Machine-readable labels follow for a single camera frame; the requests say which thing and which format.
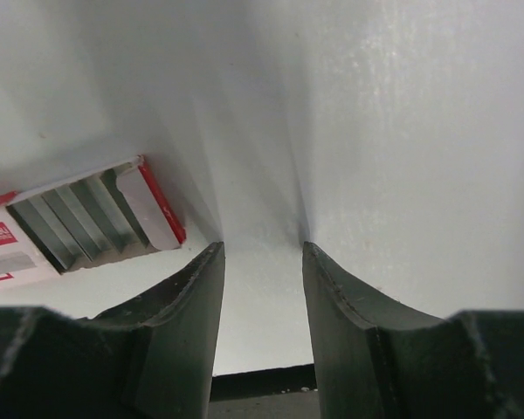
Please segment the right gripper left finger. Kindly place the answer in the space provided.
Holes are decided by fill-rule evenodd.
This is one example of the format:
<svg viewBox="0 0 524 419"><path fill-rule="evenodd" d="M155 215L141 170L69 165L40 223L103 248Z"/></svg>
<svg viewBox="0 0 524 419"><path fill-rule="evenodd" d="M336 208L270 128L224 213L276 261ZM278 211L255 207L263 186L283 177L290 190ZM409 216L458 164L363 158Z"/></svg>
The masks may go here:
<svg viewBox="0 0 524 419"><path fill-rule="evenodd" d="M0 306L0 418L204 418L224 244L92 319Z"/></svg>

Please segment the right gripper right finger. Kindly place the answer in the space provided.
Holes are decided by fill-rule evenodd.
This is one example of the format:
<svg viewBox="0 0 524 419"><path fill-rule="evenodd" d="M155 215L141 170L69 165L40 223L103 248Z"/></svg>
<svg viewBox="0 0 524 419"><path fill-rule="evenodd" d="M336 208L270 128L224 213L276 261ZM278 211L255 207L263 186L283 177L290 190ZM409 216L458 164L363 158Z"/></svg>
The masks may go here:
<svg viewBox="0 0 524 419"><path fill-rule="evenodd" d="M324 418L524 418L524 311L441 319L305 243L302 276Z"/></svg>

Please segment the red white staple box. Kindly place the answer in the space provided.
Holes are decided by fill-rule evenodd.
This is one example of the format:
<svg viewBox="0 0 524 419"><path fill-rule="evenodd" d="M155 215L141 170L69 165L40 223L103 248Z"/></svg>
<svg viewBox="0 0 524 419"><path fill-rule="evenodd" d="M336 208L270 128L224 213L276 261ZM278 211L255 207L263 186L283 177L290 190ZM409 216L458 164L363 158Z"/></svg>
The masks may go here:
<svg viewBox="0 0 524 419"><path fill-rule="evenodd" d="M0 195L0 290L180 248L186 230L144 155Z"/></svg>

